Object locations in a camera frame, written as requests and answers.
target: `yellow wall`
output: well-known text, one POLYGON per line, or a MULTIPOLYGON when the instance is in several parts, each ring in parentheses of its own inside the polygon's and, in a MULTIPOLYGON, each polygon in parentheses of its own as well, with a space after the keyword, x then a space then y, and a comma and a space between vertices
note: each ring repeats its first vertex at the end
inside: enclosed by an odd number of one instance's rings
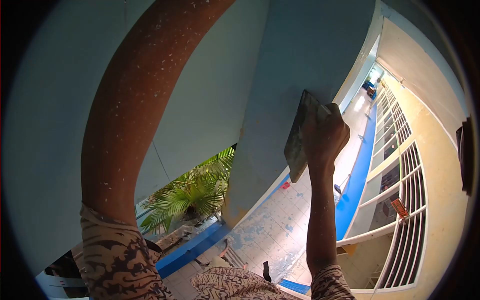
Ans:
MULTIPOLYGON (((384 79, 412 130, 412 135, 399 147, 399 151, 406 149, 415 139, 423 164, 427 189, 426 250, 415 288, 401 292, 377 291, 372 299, 426 299, 442 278, 455 253, 463 229, 468 198, 462 191, 457 150, 441 125, 409 90, 400 89, 400 84, 389 76, 384 79)), ((372 295, 355 296, 357 299, 370 299, 372 295)))

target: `concrete column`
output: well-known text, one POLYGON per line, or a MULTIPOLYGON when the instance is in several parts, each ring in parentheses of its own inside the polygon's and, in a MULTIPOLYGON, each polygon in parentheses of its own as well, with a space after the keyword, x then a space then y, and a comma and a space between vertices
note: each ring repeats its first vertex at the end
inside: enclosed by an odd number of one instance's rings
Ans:
POLYGON ((374 0, 270 2, 223 217, 232 228, 287 166, 303 89, 332 102, 364 44, 374 0))

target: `shirt sleeve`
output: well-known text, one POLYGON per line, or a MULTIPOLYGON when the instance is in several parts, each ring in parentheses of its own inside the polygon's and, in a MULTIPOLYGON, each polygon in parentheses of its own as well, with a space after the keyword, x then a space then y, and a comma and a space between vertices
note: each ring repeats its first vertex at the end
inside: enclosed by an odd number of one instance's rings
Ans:
POLYGON ((102 216, 82 205, 84 278, 93 299, 174 300, 135 226, 102 216))
POLYGON ((311 287, 313 300, 355 300, 337 264, 329 264, 318 271, 311 287))

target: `ceiling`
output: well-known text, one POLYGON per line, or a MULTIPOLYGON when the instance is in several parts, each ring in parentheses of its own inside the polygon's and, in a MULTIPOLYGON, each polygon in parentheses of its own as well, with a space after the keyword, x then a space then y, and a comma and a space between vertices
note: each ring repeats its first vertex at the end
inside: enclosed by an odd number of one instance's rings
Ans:
POLYGON ((465 114, 442 71, 430 56, 398 26, 384 18, 377 61, 418 96, 438 117, 450 137, 465 114))

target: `red sign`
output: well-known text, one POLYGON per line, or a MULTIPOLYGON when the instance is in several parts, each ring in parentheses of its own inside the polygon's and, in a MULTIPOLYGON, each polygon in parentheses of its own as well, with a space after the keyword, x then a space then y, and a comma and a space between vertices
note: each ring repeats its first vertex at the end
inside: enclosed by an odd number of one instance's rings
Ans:
POLYGON ((410 215, 407 211, 407 208, 405 207, 405 205, 403 205, 402 201, 400 200, 400 198, 393 200, 392 206, 395 209, 395 211, 400 215, 400 218, 405 219, 410 215))

